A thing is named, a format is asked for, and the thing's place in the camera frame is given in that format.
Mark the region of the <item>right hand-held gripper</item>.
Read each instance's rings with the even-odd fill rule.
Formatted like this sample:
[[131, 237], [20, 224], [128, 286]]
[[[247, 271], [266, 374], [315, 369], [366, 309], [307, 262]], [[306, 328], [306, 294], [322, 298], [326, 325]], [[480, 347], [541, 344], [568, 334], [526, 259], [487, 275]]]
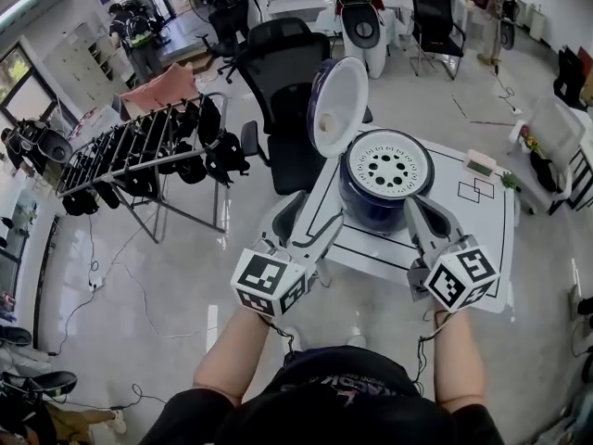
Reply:
[[[422, 256], [407, 273], [414, 293], [427, 292], [447, 312], [457, 312], [474, 306], [498, 281], [500, 272], [486, 247], [473, 235], [463, 235], [457, 218], [444, 206], [428, 197], [409, 197], [404, 217], [411, 242]], [[440, 242], [454, 243], [429, 260], [423, 245]]]

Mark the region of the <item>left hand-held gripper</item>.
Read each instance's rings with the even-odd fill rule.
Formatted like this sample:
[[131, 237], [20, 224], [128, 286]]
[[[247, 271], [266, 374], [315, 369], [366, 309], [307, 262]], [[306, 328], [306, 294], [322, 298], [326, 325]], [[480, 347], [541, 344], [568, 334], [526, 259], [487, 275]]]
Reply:
[[323, 258], [342, 230], [344, 214], [334, 215], [305, 244], [288, 246], [307, 198], [306, 191], [297, 191], [274, 208], [271, 228], [281, 246], [260, 238], [241, 253], [231, 287], [243, 307], [279, 319], [310, 293], [316, 262]]

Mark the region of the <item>dark blue rice cooker body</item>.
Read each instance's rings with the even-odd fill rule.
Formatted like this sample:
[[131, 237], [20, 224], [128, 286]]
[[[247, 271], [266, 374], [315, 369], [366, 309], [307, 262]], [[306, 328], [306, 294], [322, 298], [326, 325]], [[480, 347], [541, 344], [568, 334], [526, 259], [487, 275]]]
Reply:
[[[346, 152], [340, 158], [338, 183], [339, 195], [345, 212], [364, 228], [375, 233], [389, 235], [401, 229], [405, 224], [404, 203], [409, 197], [402, 200], [386, 201], [358, 189], [347, 172]], [[429, 190], [413, 196], [425, 196], [431, 188], [432, 186]]]

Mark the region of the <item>person's right forearm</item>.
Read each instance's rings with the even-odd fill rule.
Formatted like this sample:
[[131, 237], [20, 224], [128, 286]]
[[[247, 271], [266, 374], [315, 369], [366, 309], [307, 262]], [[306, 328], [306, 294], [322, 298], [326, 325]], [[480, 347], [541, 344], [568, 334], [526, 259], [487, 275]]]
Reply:
[[485, 371], [467, 311], [455, 315], [437, 311], [435, 327], [439, 328], [434, 338], [435, 401], [450, 413], [483, 405]]

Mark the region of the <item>person's left forearm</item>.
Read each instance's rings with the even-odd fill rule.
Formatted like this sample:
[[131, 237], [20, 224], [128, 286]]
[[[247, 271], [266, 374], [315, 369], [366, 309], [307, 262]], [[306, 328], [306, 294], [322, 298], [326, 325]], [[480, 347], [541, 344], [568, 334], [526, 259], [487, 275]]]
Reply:
[[269, 331], [256, 312], [238, 307], [197, 366], [193, 387], [212, 390], [239, 405], [255, 376]]

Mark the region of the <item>white perforated steamer tray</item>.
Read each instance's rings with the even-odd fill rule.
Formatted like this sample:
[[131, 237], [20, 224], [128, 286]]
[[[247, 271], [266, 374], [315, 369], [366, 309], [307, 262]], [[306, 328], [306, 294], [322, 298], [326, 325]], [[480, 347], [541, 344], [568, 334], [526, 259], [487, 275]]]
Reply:
[[395, 130], [377, 129], [357, 136], [346, 152], [345, 164], [358, 189], [386, 201], [419, 195], [434, 180], [427, 149]]

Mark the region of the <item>black cloth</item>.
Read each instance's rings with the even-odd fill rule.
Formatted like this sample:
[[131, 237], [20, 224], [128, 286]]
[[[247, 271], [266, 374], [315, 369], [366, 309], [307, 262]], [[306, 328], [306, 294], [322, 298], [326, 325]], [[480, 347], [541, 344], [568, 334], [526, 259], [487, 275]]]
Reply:
[[553, 167], [551, 160], [542, 158], [534, 150], [530, 152], [529, 158], [531, 166], [536, 172], [538, 183], [549, 193], [560, 193], [560, 177]]

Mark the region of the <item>colourful flower bouquet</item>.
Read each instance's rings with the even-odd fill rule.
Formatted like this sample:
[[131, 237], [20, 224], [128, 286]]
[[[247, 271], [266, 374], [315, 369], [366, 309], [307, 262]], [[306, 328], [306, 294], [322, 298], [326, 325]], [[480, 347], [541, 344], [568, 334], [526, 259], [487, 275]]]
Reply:
[[541, 154], [539, 144], [534, 138], [531, 128], [527, 124], [523, 124], [519, 132], [519, 141], [524, 153], [535, 152]]

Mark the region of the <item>white office chair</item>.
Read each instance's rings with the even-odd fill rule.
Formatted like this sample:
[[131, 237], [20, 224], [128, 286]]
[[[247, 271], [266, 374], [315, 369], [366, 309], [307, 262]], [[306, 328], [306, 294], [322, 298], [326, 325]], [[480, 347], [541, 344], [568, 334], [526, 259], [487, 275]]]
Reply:
[[[519, 195], [533, 212], [553, 214], [572, 194], [574, 173], [571, 159], [585, 135], [586, 126], [579, 119], [581, 112], [567, 106], [555, 95], [541, 97], [528, 120], [515, 123], [508, 137], [507, 154], [502, 161], [517, 182]], [[560, 177], [561, 192], [547, 192], [537, 181], [530, 163], [530, 152], [522, 151], [519, 132], [527, 124], [539, 144], [540, 156], [550, 159]]]

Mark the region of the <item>black mesh office chair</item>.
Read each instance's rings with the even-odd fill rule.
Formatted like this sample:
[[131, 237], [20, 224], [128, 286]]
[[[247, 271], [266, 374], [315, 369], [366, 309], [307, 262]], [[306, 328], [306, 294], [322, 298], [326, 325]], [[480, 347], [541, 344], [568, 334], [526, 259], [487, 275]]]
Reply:
[[263, 123], [248, 121], [241, 132], [244, 152], [269, 167], [274, 191], [287, 197], [310, 194], [326, 158], [309, 139], [307, 111], [314, 77], [331, 56], [327, 36], [298, 18], [254, 27], [237, 68], [259, 104]]

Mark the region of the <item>grey metal drying rack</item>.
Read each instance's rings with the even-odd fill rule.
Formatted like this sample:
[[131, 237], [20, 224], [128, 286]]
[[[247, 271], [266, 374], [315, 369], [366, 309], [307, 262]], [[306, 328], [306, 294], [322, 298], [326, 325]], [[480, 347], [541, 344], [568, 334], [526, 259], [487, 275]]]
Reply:
[[[198, 138], [194, 137], [189, 151], [177, 153], [173, 144], [172, 112], [176, 108], [186, 108], [189, 103], [195, 103], [201, 107], [207, 100], [217, 106], [221, 116], [215, 139], [211, 144], [199, 147]], [[137, 214], [138, 206], [155, 204], [156, 215], [159, 215], [162, 210], [170, 211], [217, 233], [225, 234], [227, 230], [219, 225], [221, 183], [215, 183], [212, 219], [206, 221], [175, 207], [166, 200], [166, 195], [163, 193], [166, 176], [159, 173], [159, 168], [165, 164], [211, 154], [226, 132], [228, 103], [229, 97], [222, 92], [200, 93], [196, 97], [183, 99], [172, 105], [168, 104], [112, 126], [71, 153], [66, 164], [68, 171], [60, 176], [57, 183], [56, 197], [58, 199], [72, 197], [81, 191], [95, 189], [99, 183], [108, 184], [120, 204], [155, 244], [161, 242], [157, 237], [158, 222], [149, 226]], [[125, 197], [126, 180], [136, 172], [147, 170], [152, 170], [155, 174], [156, 192], [141, 195], [141, 200], [138, 202], [129, 202]]]

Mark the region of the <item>person's black shirt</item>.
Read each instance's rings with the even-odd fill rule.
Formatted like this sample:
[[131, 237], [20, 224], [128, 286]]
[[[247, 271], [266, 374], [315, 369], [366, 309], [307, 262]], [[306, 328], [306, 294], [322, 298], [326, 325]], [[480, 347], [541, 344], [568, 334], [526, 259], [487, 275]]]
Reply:
[[139, 445], [504, 445], [487, 408], [454, 413], [406, 370], [357, 347], [299, 352], [255, 398], [233, 405], [192, 388], [173, 396]]

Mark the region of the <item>pink cloth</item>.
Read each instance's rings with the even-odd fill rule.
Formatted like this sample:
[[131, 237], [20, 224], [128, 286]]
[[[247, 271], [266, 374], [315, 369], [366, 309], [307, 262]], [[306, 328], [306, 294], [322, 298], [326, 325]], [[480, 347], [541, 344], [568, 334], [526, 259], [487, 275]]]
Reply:
[[198, 96], [198, 89], [190, 63], [173, 63], [169, 68], [149, 83], [142, 84], [120, 98], [132, 103], [143, 112], [157, 110], [182, 100]]

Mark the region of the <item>black oval hanging pack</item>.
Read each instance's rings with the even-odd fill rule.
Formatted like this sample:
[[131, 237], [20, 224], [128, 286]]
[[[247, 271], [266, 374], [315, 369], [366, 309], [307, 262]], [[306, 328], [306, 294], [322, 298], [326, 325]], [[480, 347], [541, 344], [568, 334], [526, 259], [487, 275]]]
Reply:
[[380, 40], [380, 23], [371, 4], [344, 6], [341, 11], [343, 30], [353, 45], [371, 49]]

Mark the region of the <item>small black office chair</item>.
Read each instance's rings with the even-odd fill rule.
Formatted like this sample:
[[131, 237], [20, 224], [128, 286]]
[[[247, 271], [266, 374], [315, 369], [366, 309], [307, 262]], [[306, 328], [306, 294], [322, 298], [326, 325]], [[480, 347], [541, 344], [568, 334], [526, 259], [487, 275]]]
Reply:
[[249, 0], [216, 0], [216, 9], [209, 16], [218, 42], [206, 44], [214, 58], [222, 58], [225, 64], [217, 68], [219, 75], [228, 69], [225, 76], [227, 83], [232, 83], [231, 76], [236, 71], [236, 59], [245, 50], [249, 33]]

